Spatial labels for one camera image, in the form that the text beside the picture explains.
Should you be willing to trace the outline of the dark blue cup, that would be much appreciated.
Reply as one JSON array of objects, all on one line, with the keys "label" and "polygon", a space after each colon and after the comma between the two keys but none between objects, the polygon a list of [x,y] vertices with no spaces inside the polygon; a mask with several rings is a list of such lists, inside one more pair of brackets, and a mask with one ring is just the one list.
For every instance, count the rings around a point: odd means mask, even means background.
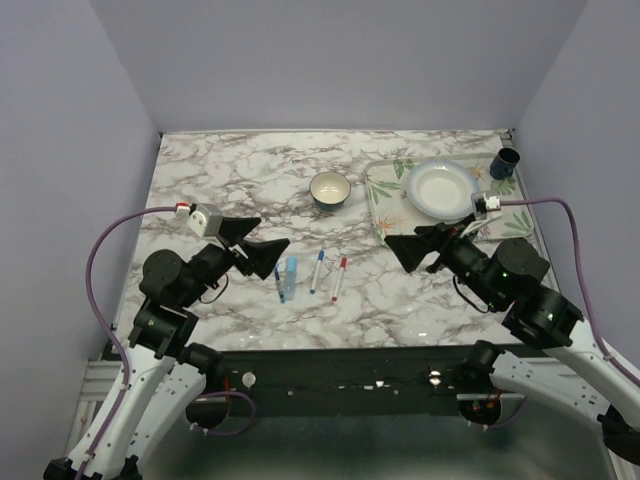
[{"label": "dark blue cup", "polygon": [[511,178],[520,162],[520,154],[511,147],[501,148],[493,158],[489,174],[495,180]]}]

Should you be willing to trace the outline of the white plate blue rim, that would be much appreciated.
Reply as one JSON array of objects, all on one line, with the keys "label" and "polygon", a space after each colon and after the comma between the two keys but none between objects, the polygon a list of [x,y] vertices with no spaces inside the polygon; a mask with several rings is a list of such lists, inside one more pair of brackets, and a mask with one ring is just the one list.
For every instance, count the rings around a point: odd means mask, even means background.
[{"label": "white plate blue rim", "polygon": [[405,187],[416,209],[439,220],[458,220],[471,214],[471,197],[480,191],[476,178],[462,165],[435,159],[415,166]]}]

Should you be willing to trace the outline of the teal bowl cream inside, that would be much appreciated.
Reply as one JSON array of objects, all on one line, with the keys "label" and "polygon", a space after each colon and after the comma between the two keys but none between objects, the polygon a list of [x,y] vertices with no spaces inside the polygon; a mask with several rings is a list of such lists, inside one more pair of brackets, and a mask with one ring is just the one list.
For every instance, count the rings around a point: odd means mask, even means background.
[{"label": "teal bowl cream inside", "polygon": [[315,175],[309,184],[309,193],[314,204],[326,212],[340,210],[351,194],[351,184],[336,172],[322,172]]}]

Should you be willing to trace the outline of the aluminium rail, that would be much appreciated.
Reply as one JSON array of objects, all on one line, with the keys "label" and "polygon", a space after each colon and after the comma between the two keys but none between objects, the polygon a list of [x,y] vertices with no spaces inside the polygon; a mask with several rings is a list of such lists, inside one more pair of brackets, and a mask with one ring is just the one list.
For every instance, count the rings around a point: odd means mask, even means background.
[{"label": "aluminium rail", "polygon": [[99,407],[103,404],[117,375],[121,370],[120,361],[90,361],[82,380],[73,431],[76,439],[86,433]]}]

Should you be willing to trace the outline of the thin teal blue pen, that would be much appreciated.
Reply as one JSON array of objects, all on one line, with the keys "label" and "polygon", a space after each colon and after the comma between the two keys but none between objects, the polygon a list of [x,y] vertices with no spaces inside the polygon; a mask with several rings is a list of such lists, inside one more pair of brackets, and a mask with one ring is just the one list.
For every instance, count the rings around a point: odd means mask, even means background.
[{"label": "thin teal blue pen", "polygon": [[274,278],[275,278],[276,289],[277,289],[278,296],[279,296],[279,301],[280,301],[281,304],[284,304],[286,302],[285,294],[284,294],[284,287],[283,287],[283,284],[282,284],[281,275],[280,275],[279,268],[278,268],[277,265],[274,267],[273,273],[274,273]]}]

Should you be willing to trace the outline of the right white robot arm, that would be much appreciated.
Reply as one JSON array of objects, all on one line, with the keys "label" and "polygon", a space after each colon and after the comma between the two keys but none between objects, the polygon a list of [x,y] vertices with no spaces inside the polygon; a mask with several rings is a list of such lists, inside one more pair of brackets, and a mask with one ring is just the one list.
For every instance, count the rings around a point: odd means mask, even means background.
[{"label": "right white robot arm", "polygon": [[492,384],[583,418],[600,431],[610,451],[639,462],[639,386],[628,377],[637,369],[599,346],[583,313],[543,286],[550,264],[527,240],[503,241],[487,255],[463,235],[461,226],[440,223],[418,227],[411,235],[389,235],[385,242],[408,273],[436,253],[428,273],[450,270],[454,281],[469,287],[490,312],[503,314],[502,325],[515,338],[581,379],[573,383],[537,373],[514,354],[479,341],[459,370],[467,389],[480,392]]}]

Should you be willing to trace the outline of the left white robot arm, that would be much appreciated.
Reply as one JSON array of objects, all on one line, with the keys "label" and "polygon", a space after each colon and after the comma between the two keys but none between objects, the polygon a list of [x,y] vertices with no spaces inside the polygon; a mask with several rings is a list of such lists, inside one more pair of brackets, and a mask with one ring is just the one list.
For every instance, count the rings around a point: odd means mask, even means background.
[{"label": "left white robot arm", "polygon": [[122,360],[116,380],[79,443],[48,464],[46,479],[139,479],[190,403],[235,395],[225,385],[221,353],[191,341],[198,318],[189,309],[231,268],[267,279],[290,242],[247,241],[258,217],[229,218],[209,204],[170,210],[207,244],[189,261],[164,249],[144,262],[144,302],[127,342],[114,344]]}]

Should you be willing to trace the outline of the floral leaf serving tray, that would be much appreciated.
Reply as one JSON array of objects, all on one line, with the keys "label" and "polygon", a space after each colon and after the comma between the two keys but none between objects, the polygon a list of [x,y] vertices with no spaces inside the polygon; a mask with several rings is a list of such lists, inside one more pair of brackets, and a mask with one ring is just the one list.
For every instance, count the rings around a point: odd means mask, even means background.
[{"label": "floral leaf serving tray", "polygon": [[407,198],[405,181],[411,170],[425,160],[451,160],[466,168],[478,181],[480,191],[492,191],[499,195],[502,217],[482,228],[474,240],[502,241],[509,238],[526,238],[534,232],[534,222],[525,205],[510,206],[510,201],[523,199],[520,184],[515,176],[495,180],[489,174],[494,158],[492,153],[449,155],[423,158],[399,158],[374,161],[365,167],[369,205],[376,235],[383,240],[388,235],[412,235],[417,226],[435,225],[440,222],[455,224],[458,220],[439,220],[416,209]]}]

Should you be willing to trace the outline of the white pen red tip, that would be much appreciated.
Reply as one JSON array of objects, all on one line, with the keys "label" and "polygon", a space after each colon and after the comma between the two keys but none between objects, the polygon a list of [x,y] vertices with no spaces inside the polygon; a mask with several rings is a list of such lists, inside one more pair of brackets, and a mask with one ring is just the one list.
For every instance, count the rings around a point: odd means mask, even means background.
[{"label": "white pen red tip", "polygon": [[338,300],[338,298],[339,298],[340,289],[341,289],[341,286],[342,286],[345,270],[346,270],[346,267],[345,268],[340,268],[340,265],[339,265],[339,268],[338,268],[338,271],[337,271],[336,280],[335,280],[335,284],[334,284],[334,287],[333,287],[333,290],[332,290],[332,295],[331,295],[331,300],[333,302],[336,302]]}]

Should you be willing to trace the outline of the white pen blue tip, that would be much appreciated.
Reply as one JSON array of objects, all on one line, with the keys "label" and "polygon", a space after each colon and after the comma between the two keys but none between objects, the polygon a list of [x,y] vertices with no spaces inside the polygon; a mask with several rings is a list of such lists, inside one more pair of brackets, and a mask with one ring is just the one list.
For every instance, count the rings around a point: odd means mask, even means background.
[{"label": "white pen blue tip", "polygon": [[325,252],[324,249],[320,250],[316,259],[316,263],[313,270],[311,285],[310,285],[310,294],[314,295],[317,291],[319,276],[321,273],[323,261],[324,261]]}]

